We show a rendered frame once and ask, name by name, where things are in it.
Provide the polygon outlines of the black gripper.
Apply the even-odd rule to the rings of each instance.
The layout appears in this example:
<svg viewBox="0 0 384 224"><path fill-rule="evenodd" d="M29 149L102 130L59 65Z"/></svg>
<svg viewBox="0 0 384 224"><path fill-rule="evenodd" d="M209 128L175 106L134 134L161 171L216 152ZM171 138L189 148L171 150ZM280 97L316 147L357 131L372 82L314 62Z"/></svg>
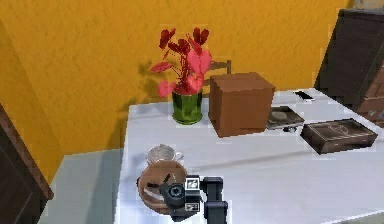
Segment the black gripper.
<svg viewBox="0 0 384 224"><path fill-rule="evenodd" d="M143 189L143 198L147 201L161 201L165 203L169 215L174 222L181 222L188 218L185 211L185 189L181 183L169 184L168 180L171 178L167 174L162 184L147 183L147 187Z"/></svg>

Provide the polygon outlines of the clear glass mug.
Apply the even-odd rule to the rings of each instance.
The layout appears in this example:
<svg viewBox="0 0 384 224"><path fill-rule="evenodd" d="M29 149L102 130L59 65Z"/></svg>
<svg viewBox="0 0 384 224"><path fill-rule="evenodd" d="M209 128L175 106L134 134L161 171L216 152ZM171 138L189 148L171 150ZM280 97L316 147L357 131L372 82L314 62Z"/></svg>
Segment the clear glass mug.
<svg viewBox="0 0 384 224"><path fill-rule="evenodd" d="M172 147L160 144L151 148L146 154L146 160L148 164L152 164L158 161L176 161L180 162L184 159L182 152L175 151Z"/></svg>

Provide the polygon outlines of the brown round bowl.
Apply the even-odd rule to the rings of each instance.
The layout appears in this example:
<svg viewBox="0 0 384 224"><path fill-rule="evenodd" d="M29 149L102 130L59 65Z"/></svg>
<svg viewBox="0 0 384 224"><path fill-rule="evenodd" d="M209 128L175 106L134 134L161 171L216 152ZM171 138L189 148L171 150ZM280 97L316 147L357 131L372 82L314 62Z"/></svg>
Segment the brown round bowl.
<svg viewBox="0 0 384 224"><path fill-rule="evenodd" d="M161 201L147 201L143 198L143 189L147 187L147 183L162 184L164 178L167 174L171 175L171 178L168 180L169 184L172 183L183 183L187 176L187 170L176 161L158 161L147 168L141 173L137 179L137 188L138 194L143 201L143 203L150 208L151 210L162 214L168 215L169 211L164 203Z"/></svg>

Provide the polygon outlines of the red plant in green pot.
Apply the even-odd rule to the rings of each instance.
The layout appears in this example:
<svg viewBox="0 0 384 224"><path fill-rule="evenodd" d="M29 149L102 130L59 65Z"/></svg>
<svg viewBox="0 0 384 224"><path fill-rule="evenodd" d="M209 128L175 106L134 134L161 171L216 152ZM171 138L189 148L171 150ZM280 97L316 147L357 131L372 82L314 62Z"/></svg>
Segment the red plant in green pot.
<svg viewBox="0 0 384 224"><path fill-rule="evenodd" d="M153 65L151 72L162 73L172 69L178 75L178 82L162 81L158 85L160 97L172 95L173 119L182 125L191 125L202 119L202 89L205 74L213 62L211 53L203 50L209 31L196 27L186 39L172 41L176 30L161 31L159 48L166 50L163 61Z"/></svg>

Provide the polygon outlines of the white table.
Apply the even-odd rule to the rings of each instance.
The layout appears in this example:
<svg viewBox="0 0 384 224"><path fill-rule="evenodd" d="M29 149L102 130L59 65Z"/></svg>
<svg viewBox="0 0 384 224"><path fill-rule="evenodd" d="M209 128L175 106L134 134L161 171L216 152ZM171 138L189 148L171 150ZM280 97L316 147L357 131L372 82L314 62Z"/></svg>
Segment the white table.
<svg viewBox="0 0 384 224"><path fill-rule="evenodd" d="M158 144L184 154L187 170L224 180L228 224L369 224L384 214L384 130L324 94L304 102L291 91L275 94L306 122L353 118L377 133L369 148L319 155L298 132L220 138L208 118L183 126L169 103L129 108L114 224L173 224L141 201L136 180L145 155Z"/></svg>

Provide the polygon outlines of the brown cardboard box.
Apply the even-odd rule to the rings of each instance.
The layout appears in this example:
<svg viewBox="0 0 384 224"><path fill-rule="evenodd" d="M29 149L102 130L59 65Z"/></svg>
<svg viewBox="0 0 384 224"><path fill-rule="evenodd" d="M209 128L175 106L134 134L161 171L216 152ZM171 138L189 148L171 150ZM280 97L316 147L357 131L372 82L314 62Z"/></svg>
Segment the brown cardboard box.
<svg viewBox="0 0 384 224"><path fill-rule="evenodd" d="M275 87L256 72L210 77L208 117L220 138L266 129Z"/></svg>

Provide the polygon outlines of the dark brown wooden cabinet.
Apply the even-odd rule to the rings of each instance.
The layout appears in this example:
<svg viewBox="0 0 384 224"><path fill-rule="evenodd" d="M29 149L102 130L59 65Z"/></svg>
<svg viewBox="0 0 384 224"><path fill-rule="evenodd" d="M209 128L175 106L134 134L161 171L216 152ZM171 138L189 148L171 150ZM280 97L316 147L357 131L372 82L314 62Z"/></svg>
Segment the dark brown wooden cabinet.
<svg viewBox="0 0 384 224"><path fill-rule="evenodd" d="M0 224L38 224L54 193L0 104Z"/></svg>

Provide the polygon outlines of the wooden chair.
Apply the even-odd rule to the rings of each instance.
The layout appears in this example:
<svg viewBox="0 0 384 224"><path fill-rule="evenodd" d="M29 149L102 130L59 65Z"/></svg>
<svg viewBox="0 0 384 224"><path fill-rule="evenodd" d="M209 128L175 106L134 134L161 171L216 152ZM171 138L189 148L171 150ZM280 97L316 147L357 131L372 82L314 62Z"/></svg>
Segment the wooden chair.
<svg viewBox="0 0 384 224"><path fill-rule="evenodd" d="M232 70L232 61L226 60L222 62L211 62L210 64L210 71L218 70L218 69L226 69L226 74L231 74ZM210 78L207 78L204 80L203 87L209 87L210 85ZM208 98L209 93L203 90L203 97Z"/></svg>

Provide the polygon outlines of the grey flat tray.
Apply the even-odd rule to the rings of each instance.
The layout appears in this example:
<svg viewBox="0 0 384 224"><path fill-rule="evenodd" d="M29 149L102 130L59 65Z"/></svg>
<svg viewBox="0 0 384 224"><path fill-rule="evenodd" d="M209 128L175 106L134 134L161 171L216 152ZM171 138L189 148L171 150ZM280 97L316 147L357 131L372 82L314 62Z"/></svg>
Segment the grey flat tray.
<svg viewBox="0 0 384 224"><path fill-rule="evenodd" d="M293 133L304 124L304 119L288 106L272 107L267 119L266 128L269 130L282 129Z"/></svg>

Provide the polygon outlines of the dark brown flat box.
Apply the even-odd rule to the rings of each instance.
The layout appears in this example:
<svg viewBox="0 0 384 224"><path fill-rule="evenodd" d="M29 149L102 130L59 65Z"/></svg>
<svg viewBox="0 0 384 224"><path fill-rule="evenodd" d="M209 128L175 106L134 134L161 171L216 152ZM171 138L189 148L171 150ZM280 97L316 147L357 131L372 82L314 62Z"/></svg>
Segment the dark brown flat box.
<svg viewBox="0 0 384 224"><path fill-rule="evenodd" d="M349 118L305 124L300 136L321 155L371 147L378 134Z"/></svg>

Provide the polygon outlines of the reddish brown chest of drawers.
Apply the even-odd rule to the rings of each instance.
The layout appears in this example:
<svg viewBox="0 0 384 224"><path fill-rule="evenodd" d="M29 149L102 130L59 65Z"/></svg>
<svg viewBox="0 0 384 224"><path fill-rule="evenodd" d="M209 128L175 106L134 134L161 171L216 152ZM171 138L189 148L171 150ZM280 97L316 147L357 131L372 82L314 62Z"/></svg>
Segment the reddish brown chest of drawers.
<svg viewBox="0 0 384 224"><path fill-rule="evenodd" d="M357 113L384 128L384 64L369 86Z"/></svg>

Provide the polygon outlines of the dark brown cupboard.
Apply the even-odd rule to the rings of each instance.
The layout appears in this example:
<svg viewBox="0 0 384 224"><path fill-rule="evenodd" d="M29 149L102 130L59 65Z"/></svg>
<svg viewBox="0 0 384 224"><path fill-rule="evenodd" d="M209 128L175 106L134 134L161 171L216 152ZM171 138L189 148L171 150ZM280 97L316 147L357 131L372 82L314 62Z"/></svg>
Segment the dark brown cupboard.
<svg viewBox="0 0 384 224"><path fill-rule="evenodd" d="M314 88L357 110L384 61L384 9L341 9Z"/></svg>

